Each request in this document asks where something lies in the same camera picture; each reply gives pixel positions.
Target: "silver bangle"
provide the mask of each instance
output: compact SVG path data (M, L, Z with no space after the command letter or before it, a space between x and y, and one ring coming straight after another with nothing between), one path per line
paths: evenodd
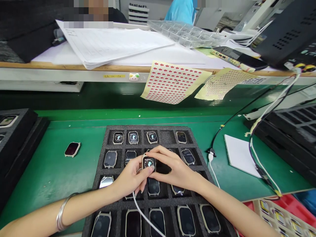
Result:
M66 200L64 201L64 203L62 204L62 206L60 207L60 210L59 210L59 212L57 214L57 218L56 218L58 232L61 232L68 227L62 223L62 216L63 216L64 208L65 208L66 203L69 201L69 199L77 194L79 194L79 193L73 193L69 197L67 197Z

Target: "white shelf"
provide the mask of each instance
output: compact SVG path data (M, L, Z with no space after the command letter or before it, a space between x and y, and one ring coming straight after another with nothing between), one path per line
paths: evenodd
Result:
M133 16L142 16L142 17L148 17L148 14L145 13L134 13L134 12L128 12L129 15L133 15Z
M135 22L135 21L128 21L130 24L136 24L136 25L147 25L147 22Z
M149 8L140 8L135 6L128 6L128 9L135 10L135 11L141 11L141 12L149 12Z
M138 20L138 21L143 21L143 22L147 22L148 18L139 18L139 17L133 17L133 16L128 16L129 20Z

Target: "wooden table edge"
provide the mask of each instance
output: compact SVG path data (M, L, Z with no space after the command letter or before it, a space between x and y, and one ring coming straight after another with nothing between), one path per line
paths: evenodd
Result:
M52 69L52 70L75 70L75 71L88 71L83 65L55 65L49 62L30 62L27 64L0 62L0 68L25 68L25 69ZM124 66L124 65L103 65L91 71L111 71L111 72L137 72L149 73L150 66ZM204 71L216 74L221 69L197 68ZM291 76L291 71L258 71L253 72L256 76ZM304 77L316 77L316 72L306 72Z

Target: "person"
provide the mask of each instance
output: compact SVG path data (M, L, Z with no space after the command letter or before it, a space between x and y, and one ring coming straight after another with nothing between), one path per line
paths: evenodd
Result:
M159 145L150 152L146 152L146 155L168 165L171 172L169 174L153 172L154 168L151 166L137 173L142 166L142 156L132 159L111 185L70 198L63 211L62 224L69 226L133 191L135 194L139 191L143 192L147 177L150 177L199 193L245 237L279 236L256 213L210 183L199 173L191 170L177 154ZM0 230L0 237L46 237L54 234L58 231L56 217L64 201L54 202L10 222Z

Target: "workbench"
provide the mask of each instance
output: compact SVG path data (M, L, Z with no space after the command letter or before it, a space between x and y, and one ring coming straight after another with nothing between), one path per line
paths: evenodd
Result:
M120 112L112 114L119 117ZM134 118L105 120L52 121L32 160L12 193L0 216L0 228L8 222L26 215L44 205L67 197L74 192L85 192L92 188L97 162L108 125L180 125L192 129L207 161L205 150L220 125L229 116L191 116L161 111L164 118ZM242 117L236 117L215 141L217 157L212 162L220 187L240 201L268 197L274 193L253 177L229 165L224 134L244 139L248 129L242 124ZM65 157L70 142L81 142L78 154ZM279 158L262 141L254 138L258 156L283 193L312 189L312 186ZM64 233L82 231L84 220L73 224Z

